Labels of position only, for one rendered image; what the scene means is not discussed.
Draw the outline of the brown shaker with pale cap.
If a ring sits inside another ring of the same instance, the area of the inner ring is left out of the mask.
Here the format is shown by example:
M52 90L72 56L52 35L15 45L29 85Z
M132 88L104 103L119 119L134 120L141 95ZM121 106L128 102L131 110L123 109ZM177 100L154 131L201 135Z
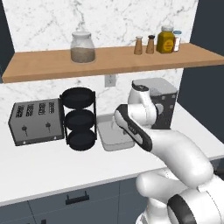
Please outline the brown shaker with pale cap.
M142 39L142 36L136 36L136 45L134 50L134 54L136 55L141 55L143 53Z

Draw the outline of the grey four-slot toaster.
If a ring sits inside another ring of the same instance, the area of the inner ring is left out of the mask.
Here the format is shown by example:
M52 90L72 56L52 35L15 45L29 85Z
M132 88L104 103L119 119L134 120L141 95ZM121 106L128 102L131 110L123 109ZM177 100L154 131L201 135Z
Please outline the grey four-slot toaster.
M65 137L59 98L14 103L8 125L16 146Z

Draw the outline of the wooden wall shelf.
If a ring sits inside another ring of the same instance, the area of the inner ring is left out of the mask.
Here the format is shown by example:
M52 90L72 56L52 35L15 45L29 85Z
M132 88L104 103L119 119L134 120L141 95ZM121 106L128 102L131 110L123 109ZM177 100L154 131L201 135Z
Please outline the wooden wall shelf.
M17 52L2 79L4 83L13 83L224 65L224 56L191 43L168 54L135 55L132 46L97 48L95 52L96 60L87 64L72 62L68 50Z

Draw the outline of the brown shaker with black cap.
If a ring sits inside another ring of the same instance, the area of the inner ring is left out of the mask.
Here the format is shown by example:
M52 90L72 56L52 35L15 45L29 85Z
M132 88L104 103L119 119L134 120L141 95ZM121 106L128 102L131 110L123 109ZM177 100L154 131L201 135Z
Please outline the brown shaker with black cap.
M146 47L146 52L148 54L153 54L154 53L154 38L155 38L154 35L149 35L148 36L148 44L147 44L147 47Z

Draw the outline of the white wall outlet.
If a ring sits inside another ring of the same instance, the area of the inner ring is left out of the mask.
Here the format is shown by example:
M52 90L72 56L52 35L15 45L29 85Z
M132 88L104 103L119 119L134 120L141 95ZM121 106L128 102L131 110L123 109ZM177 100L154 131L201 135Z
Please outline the white wall outlet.
M105 87L111 88L116 85L116 76L114 74L109 74L105 76Z

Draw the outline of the glass jar with lid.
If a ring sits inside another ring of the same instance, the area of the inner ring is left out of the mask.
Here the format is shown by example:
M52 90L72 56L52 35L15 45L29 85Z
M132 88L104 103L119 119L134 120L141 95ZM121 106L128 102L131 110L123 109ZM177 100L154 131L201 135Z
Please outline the glass jar with lid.
M72 33L71 60L76 63L90 63L95 60L95 46L89 31Z

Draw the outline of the grey and black coffee machine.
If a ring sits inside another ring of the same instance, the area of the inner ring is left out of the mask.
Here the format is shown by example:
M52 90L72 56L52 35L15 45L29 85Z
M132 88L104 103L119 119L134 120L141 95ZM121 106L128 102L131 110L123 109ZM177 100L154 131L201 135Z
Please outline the grey and black coffee machine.
M163 78L140 79L134 80L133 83L146 86L150 90L151 100L158 106L159 115L152 128L168 130L171 126L178 90Z

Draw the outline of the small white bottle blue cap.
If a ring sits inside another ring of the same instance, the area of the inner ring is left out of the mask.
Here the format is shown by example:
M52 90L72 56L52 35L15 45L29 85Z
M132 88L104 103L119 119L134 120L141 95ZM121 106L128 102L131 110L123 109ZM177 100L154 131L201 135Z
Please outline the small white bottle blue cap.
M173 47L173 51L177 52L179 50L179 44L180 44L180 40L181 40L181 34L182 31L174 31L174 47Z

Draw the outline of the grey drawer front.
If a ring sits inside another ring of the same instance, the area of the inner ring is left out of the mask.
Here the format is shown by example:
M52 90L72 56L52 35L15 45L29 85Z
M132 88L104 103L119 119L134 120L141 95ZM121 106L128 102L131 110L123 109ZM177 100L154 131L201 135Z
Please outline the grey drawer front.
M119 194L119 183L92 186L71 192L63 192L29 201L33 214L44 214L72 206L82 206L90 202L107 200Z

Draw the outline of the yellow jar with white lid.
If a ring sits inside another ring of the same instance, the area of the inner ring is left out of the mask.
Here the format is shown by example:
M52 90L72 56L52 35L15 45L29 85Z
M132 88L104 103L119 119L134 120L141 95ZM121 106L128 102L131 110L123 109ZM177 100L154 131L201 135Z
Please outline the yellow jar with white lid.
M157 51L159 53L171 53L174 46L173 27L163 25L157 36Z

